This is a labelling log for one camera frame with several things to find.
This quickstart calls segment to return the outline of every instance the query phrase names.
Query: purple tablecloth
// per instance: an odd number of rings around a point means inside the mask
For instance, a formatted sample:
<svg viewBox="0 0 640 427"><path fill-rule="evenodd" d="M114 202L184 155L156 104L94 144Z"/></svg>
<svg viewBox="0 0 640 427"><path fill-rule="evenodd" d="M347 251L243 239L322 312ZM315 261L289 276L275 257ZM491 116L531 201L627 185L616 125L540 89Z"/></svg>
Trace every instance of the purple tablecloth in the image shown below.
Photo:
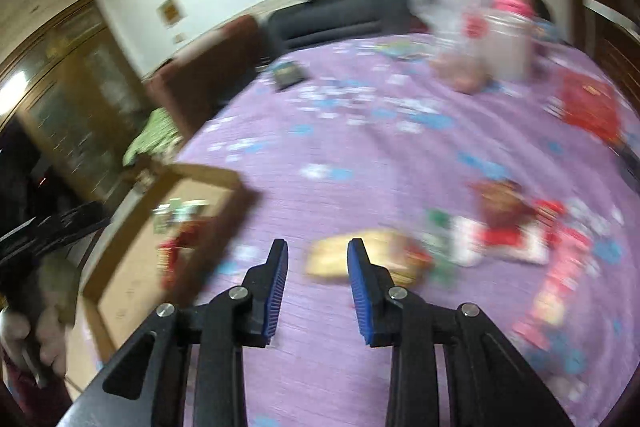
<svg viewBox="0 0 640 427"><path fill-rule="evenodd" d="M308 249L338 233L419 228L431 207L478 219L470 184L486 177L513 179L530 198L561 200L590 228L593 258L564 324L549 333L551 349L518 347L577 425L597 425L640 360L640 199L604 144L545 111L559 86L555 63L540 60L527 84L467 96L437 81L425 61L394 60L372 47L398 39L427 37L348 41L281 58L298 61L310 79L276 92L271 74L261 75L178 158L238 170L262 194L201 302L263 262L274 238L289 243L276 337L266 350L245 349L250 425L383 425L390 350L365 346L346 284L305 275ZM576 50L552 53L602 76ZM634 143L640 123L624 104ZM476 302L510 334L547 269L486 259L459 269L452 289L417 291L450 308Z"/></svg>

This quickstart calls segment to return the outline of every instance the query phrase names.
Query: human hand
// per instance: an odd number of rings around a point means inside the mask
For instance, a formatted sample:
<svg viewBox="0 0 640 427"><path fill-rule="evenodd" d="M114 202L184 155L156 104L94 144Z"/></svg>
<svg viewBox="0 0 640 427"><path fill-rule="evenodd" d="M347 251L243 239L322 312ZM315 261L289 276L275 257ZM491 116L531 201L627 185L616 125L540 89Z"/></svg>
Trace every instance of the human hand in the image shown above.
<svg viewBox="0 0 640 427"><path fill-rule="evenodd" d="M22 355L24 339L29 334L31 326L24 315L4 309L0 312L0 344L9 358L23 371L29 371L29 366ZM45 309L36 325L36 338L40 343L40 360L51 366L59 377L66 373L66 342L64 326L58 321L55 308Z"/></svg>

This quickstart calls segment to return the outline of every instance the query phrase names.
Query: red packet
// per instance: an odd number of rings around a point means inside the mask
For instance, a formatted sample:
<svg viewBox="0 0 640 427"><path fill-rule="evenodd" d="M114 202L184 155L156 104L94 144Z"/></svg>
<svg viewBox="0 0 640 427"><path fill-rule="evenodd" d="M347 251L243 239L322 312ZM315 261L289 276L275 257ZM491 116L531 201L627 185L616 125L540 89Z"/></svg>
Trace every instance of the red packet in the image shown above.
<svg viewBox="0 0 640 427"><path fill-rule="evenodd" d="M588 76L566 70L562 84L562 119L593 133L606 143L620 135L618 101L613 86Z"/></svg>

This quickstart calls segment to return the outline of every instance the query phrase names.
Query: green cloth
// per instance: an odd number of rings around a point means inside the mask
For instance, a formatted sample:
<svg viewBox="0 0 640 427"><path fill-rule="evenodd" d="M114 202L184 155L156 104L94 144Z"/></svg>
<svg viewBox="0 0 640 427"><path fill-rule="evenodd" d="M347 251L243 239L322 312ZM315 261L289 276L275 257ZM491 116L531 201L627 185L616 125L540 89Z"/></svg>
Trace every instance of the green cloth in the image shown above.
<svg viewBox="0 0 640 427"><path fill-rule="evenodd" d="M180 142L182 142L182 135L169 113L161 107L151 113L145 128L131 142L122 158L122 164L124 166L130 164L140 153L164 158L168 153L171 154Z"/></svg>

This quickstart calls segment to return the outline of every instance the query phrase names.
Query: person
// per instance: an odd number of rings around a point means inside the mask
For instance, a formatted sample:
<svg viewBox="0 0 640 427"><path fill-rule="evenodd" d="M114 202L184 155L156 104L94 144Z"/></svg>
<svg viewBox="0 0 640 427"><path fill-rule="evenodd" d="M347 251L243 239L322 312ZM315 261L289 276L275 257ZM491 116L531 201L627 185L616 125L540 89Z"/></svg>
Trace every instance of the person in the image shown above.
<svg viewBox="0 0 640 427"><path fill-rule="evenodd" d="M9 388L24 412L28 425L54 427L72 403L63 380L66 374L65 330L55 308L48 308L40 314L35 330L40 342L40 359L58 377L44 389L36 385L22 355L24 339L30 330L29 321L23 315L10 309L0 312L0 346Z"/></svg>

